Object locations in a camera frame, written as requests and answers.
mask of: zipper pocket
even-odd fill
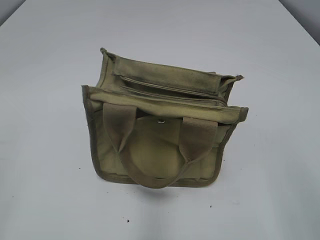
[[[227,107],[227,102],[223,98],[191,98],[191,97],[183,97],[183,96],[173,96],[173,95],[164,95],[154,92],[147,92],[143,90],[137,90],[129,86],[121,86],[121,89],[128,91],[133,95],[143,96],[147,98],[157,98],[157,99],[165,99],[176,102],[184,102],[184,103],[194,103],[199,104],[200,106],[220,106]]]
[[[139,80],[135,80],[126,76],[119,76],[123,81],[127,82],[127,83],[133,83],[136,85],[142,85],[142,86],[146,86],[146,87],[150,87],[150,88],[154,88],[154,89],[159,89],[159,90],[167,90],[170,92],[175,92],[175,93],[183,93],[183,94],[188,94],[188,95],[193,95],[193,96],[199,96],[199,97],[203,97],[203,98],[215,98],[214,96],[207,94],[207,93],[202,93],[202,92],[195,92],[195,91],[190,91],[190,90],[185,90],[185,89],[180,89],[180,88],[174,88],[171,86],[164,86],[164,85],[156,85],[153,83],[149,83],[149,82],[142,82]]]

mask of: white backdrop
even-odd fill
[[[81,85],[100,47],[245,76],[229,103],[248,117],[214,184],[96,175]],[[0,27],[0,239],[319,239],[319,62],[277,0],[26,1]]]

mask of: canvas fabric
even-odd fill
[[[101,48],[96,86],[82,86],[96,173],[116,183],[203,187],[247,107],[228,106],[241,75],[127,59]]]

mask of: snap button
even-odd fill
[[[164,124],[166,121],[164,119],[158,119],[158,124]]]

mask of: fabric strap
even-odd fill
[[[103,124],[112,142],[113,148],[119,154],[123,167],[137,184],[148,188],[160,189],[175,183],[188,166],[204,157],[211,151],[216,137],[218,123],[196,118],[184,117],[179,134],[179,151],[184,164],[178,174],[171,178],[155,178],[145,175],[133,162],[126,144],[135,127],[137,107],[103,104]]]

